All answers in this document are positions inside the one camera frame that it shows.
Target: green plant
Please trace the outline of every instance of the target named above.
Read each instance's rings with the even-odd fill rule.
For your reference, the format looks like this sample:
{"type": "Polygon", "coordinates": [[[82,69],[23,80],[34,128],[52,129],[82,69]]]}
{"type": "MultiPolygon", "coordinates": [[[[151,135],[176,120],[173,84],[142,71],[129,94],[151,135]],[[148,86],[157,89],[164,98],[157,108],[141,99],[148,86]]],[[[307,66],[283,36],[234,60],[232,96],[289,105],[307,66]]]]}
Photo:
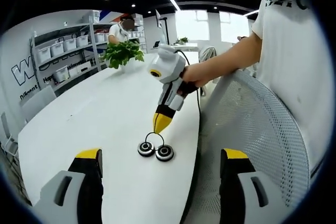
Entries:
{"type": "Polygon", "coordinates": [[[189,40],[187,37],[181,38],[181,39],[177,39],[177,41],[175,43],[177,44],[184,44],[187,43],[189,40]]]}
{"type": "Polygon", "coordinates": [[[144,61],[143,52],[139,50],[139,45],[131,41],[118,44],[109,43],[103,58],[110,61],[109,68],[115,69],[118,69],[119,66],[125,66],[131,58],[144,61]]]}
{"type": "Polygon", "coordinates": [[[187,37],[184,37],[184,38],[181,38],[180,41],[183,43],[187,43],[189,40],[187,37]]]}

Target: white t-shirt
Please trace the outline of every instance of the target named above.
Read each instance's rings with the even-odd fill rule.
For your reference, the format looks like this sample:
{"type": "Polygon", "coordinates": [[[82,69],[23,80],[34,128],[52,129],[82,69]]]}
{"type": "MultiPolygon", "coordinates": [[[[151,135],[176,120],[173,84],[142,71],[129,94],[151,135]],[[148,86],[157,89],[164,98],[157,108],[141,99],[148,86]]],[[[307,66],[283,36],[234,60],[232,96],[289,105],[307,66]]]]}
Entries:
{"type": "Polygon", "coordinates": [[[119,42],[125,42],[128,40],[128,33],[122,28],[120,23],[110,27],[109,36],[113,35],[119,42]]]}
{"type": "Polygon", "coordinates": [[[301,1],[262,0],[252,31],[262,39],[257,79],[297,121],[310,170],[328,147],[334,114],[333,69],[324,34],[301,1]]]}

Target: gray floor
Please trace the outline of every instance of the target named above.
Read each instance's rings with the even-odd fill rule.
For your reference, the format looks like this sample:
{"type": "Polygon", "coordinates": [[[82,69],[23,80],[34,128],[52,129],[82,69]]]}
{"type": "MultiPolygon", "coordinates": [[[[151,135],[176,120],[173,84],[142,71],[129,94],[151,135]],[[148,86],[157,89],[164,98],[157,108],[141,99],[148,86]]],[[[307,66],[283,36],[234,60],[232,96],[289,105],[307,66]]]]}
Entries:
{"type": "Polygon", "coordinates": [[[22,202],[31,205],[28,195],[22,180],[20,164],[18,158],[13,158],[11,155],[0,150],[0,164],[3,175],[5,176],[11,190],[22,202]]]}

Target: hand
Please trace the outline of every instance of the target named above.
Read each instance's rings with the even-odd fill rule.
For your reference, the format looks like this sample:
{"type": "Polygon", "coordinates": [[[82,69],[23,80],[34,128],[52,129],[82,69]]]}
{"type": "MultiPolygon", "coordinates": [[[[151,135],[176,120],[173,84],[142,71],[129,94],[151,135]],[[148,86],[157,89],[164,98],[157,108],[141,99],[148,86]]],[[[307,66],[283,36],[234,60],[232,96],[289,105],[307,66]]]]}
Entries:
{"type": "Polygon", "coordinates": [[[194,82],[198,88],[206,85],[211,79],[208,77],[207,65],[204,63],[187,66],[182,79],[185,82],[194,82]]]}

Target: white table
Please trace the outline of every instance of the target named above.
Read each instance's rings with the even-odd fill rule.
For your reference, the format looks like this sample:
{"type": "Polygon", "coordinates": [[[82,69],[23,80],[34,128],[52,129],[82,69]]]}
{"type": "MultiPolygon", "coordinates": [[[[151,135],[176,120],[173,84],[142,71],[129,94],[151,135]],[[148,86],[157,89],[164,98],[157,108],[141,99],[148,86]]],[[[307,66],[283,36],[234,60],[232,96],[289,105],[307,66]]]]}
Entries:
{"type": "MultiPolygon", "coordinates": [[[[191,63],[198,54],[186,53],[191,63]]],[[[77,84],[38,113],[18,136],[19,158],[30,201],[81,151],[103,153],[103,223],[180,223],[193,176],[199,114],[196,92],[163,132],[174,158],[144,158],[138,144],[153,129],[162,84],[146,72],[155,54],[134,73],[105,69],[77,84]]],[[[151,135],[155,146],[159,136],[151,135]]]]}
{"type": "Polygon", "coordinates": [[[197,43],[186,43],[184,45],[173,45],[173,48],[176,50],[179,49],[181,51],[198,51],[197,43]]]}

